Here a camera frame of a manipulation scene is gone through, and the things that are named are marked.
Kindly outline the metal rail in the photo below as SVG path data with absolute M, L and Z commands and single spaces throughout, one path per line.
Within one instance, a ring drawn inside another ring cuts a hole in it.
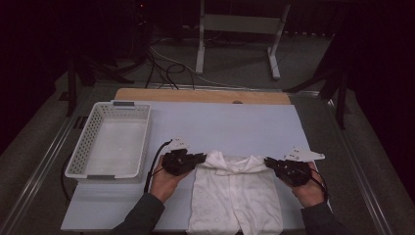
M 15 204 L 11 211 L 6 216 L 3 223 L 0 225 L 0 235 L 14 235 L 17 227 L 20 225 L 28 208 L 30 207 L 34 197 L 40 189 L 45 177 L 47 176 L 51 166 L 56 157 L 60 153 L 63 145 L 68 138 L 70 130 L 74 126 L 75 118 L 78 116 L 84 102 L 90 97 L 91 88 L 85 88 L 80 95 L 75 99 L 76 105 L 69 117 L 64 119 L 59 131 L 55 135 L 47 152 L 43 156 L 41 162 L 38 164 L 23 190 L 17 197 Z
M 340 125 L 337 122 L 335 117 L 337 108 L 334 102 L 332 100 L 326 99 L 323 99 L 322 102 L 325 106 L 326 112 L 328 113 L 330 122 L 334 126 L 337 135 L 340 137 L 343 146 L 346 148 L 348 164 L 351 168 L 354 180 L 362 195 L 365 206 L 370 213 L 372 221 L 374 222 L 376 230 L 378 231 L 379 235 L 393 235 L 392 228 L 384 215 L 379 200 L 375 195 L 362 166 L 359 164 L 358 157 L 352 148 L 348 136 L 346 135 L 346 131 L 341 129 Z

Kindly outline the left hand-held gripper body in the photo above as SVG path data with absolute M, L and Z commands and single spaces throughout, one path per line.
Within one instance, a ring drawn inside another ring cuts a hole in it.
M 165 171 L 179 176 L 196 167 L 194 157 L 188 154 L 189 145 L 181 137 L 173 138 L 167 147 L 169 152 L 164 154 L 161 163 Z

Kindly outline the person's left hand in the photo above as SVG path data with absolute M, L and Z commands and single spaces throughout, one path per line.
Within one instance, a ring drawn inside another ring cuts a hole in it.
M 173 195 L 179 182 L 189 175 L 189 172 L 179 176 L 172 175 L 163 169 L 162 160 L 163 157 L 159 159 L 155 172 L 152 174 L 149 193 L 165 203 Z

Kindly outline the white metal stand frame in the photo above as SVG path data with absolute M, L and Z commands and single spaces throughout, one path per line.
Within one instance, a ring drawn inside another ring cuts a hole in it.
M 200 0 L 199 47 L 196 59 L 196 74 L 204 72 L 205 62 L 205 31 L 226 31 L 273 34 L 274 42 L 267 48 L 267 57 L 271 75 L 275 80 L 281 78 L 276 51 L 281 40 L 283 29 L 291 9 L 285 4 L 280 18 L 248 17 L 236 15 L 216 15 L 206 12 L 206 0 Z

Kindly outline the white perforated plastic basket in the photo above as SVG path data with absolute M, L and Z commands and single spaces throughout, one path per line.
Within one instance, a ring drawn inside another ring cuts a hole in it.
M 138 183 L 151 129 L 151 106 L 96 103 L 70 157 L 65 176 L 82 183 Z

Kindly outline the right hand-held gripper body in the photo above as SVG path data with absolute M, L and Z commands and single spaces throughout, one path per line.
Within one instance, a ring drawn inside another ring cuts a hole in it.
M 324 160 L 325 155 L 294 147 L 274 165 L 276 175 L 290 186 L 299 187 L 312 179 L 309 162 Z

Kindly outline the person's right hand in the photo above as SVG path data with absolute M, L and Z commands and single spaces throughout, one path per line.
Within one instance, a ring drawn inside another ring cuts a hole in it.
M 311 168 L 312 178 L 305 185 L 292 188 L 292 193 L 304 208 L 310 208 L 325 202 L 325 193 L 322 189 L 324 186 L 323 179 L 317 172 L 313 162 L 309 162 L 308 165 Z

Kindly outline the dark equipment rack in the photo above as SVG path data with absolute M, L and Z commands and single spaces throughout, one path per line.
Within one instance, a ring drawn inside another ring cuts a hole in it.
M 143 63 L 149 47 L 153 30 L 152 11 L 152 0 L 133 0 L 131 55 L 138 64 Z

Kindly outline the black stand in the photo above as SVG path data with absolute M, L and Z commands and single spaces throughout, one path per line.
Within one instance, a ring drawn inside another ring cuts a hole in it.
M 335 94 L 338 94 L 335 118 L 339 127 L 344 129 L 346 85 L 350 63 L 349 53 L 352 50 L 353 44 L 344 35 L 337 33 L 333 37 L 312 78 L 294 87 L 284 89 L 284 92 L 295 94 L 301 92 L 306 87 L 324 80 L 324 85 L 320 89 L 318 96 L 322 100 L 330 100 Z
M 119 83 L 132 83 L 132 80 L 128 80 L 114 71 L 111 71 L 88 56 L 69 55 L 67 74 L 68 91 L 64 96 L 64 98 L 69 102 L 67 110 L 68 117 L 73 114 L 77 105 L 76 81 L 79 79 L 83 85 L 93 86 L 97 81 L 94 71 L 101 72 Z

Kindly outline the white baby romper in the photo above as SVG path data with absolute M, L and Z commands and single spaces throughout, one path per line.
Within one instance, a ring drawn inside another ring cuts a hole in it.
M 262 156 L 207 154 L 196 168 L 189 235 L 279 235 L 283 216 L 274 171 Z

